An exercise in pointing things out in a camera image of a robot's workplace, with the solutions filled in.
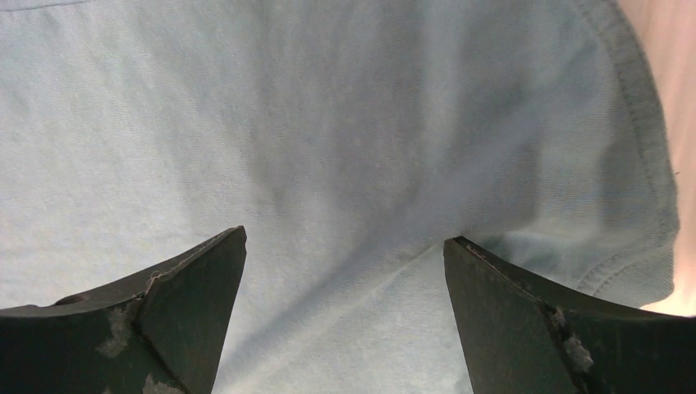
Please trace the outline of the blue t shirt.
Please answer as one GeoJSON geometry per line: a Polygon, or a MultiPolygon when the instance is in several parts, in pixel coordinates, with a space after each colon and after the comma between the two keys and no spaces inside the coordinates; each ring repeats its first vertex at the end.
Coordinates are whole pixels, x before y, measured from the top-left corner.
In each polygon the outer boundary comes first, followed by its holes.
{"type": "Polygon", "coordinates": [[[467,393],[442,242],[673,291],[662,108],[613,1],[4,1],[1,304],[247,231],[220,393],[467,393]]]}

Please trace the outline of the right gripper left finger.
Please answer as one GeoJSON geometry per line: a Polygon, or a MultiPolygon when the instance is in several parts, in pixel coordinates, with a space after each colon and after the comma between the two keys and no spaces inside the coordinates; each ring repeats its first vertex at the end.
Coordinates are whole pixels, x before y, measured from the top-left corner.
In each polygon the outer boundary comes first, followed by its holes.
{"type": "Polygon", "coordinates": [[[246,257],[243,227],[53,305],[1,312],[4,393],[210,393],[246,257]]]}

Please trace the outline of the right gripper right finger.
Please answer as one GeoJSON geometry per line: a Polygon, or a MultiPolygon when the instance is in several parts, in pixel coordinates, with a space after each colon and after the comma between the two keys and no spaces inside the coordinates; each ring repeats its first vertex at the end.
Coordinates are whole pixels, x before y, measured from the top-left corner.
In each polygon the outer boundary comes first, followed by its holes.
{"type": "Polygon", "coordinates": [[[694,392],[694,318],[585,295],[462,237],[443,258],[475,394],[694,392]]]}

